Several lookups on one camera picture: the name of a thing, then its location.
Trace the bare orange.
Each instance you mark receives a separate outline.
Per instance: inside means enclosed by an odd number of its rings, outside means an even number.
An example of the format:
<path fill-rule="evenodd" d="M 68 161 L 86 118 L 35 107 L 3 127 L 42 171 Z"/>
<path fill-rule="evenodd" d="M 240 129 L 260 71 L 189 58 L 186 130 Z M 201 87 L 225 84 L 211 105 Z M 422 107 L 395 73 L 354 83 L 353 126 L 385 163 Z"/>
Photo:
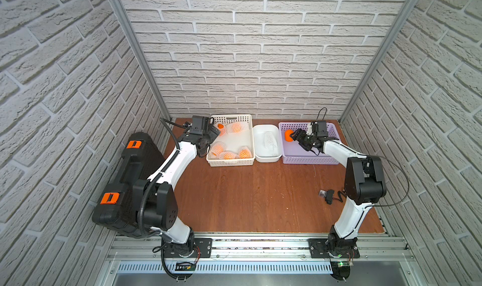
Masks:
<path fill-rule="evenodd" d="M 284 139 L 286 142 L 293 142 L 294 139 L 292 138 L 292 135 L 294 134 L 294 131 L 291 129 L 288 129 L 284 133 Z"/>

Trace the white foam net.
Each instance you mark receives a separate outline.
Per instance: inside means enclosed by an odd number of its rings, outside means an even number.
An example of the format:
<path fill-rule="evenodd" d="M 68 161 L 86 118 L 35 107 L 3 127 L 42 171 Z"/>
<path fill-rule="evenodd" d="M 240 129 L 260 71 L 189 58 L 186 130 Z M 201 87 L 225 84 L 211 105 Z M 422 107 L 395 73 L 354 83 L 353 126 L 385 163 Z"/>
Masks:
<path fill-rule="evenodd" d="M 277 151 L 277 140 L 273 132 L 264 133 L 264 147 L 269 151 Z"/>

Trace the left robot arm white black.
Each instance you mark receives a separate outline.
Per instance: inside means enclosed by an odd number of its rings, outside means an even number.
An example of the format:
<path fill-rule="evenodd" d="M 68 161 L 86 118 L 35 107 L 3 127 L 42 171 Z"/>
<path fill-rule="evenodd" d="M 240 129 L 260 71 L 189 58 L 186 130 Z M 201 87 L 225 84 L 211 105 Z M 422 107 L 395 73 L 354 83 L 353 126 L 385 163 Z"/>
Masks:
<path fill-rule="evenodd" d="M 178 217 L 178 204 L 174 189 L 180 177 L 195 158 L 207 155 L 211 144 L 220 131 L 214 119 L 194 115 L 190 123 L 182 125 L 182 135 L 176 137 L 166 119 L 161 123 L 167 128 L 174 140 L 174 149 L 164 163 L 146 180 L 136 183 L 133 191 L 133 205 L 138 207 L 136 221 L 141 238 L 160 236 L 173 246 L 192 251 L 194 233 Z"/>

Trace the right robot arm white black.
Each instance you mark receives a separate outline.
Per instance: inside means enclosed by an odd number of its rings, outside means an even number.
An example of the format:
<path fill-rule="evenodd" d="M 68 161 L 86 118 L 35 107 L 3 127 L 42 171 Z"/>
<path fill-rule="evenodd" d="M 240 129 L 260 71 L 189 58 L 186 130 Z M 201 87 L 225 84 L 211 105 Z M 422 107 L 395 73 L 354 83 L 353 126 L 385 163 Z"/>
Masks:
<path fill-rule="evenodd" d="M 313 121 L 308 131 L 297 129 L 289 137 L 305 151 L 319 151 L 346 168 L 346 202 L 340 218 L 330 230 L 326 245 L 331 249 L 354 247 L 367 213 L 387 192 L 381 159 L 359 153 L 330 137 L 325 121 Z"/>

